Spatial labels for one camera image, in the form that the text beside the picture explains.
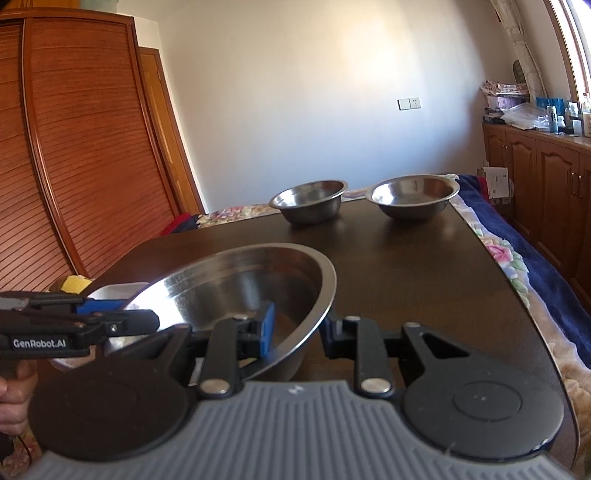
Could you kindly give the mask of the person's left hand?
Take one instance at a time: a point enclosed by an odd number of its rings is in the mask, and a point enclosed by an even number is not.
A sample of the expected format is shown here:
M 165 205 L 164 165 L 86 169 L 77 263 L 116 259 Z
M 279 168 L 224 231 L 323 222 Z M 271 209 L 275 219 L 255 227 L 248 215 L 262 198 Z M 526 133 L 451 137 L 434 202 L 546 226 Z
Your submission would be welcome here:
M 21 435 L 28 425 L 28 409 L 38 383 L 37 362 L 22 360 L 1 377 L 0 427 L 6 435 Z

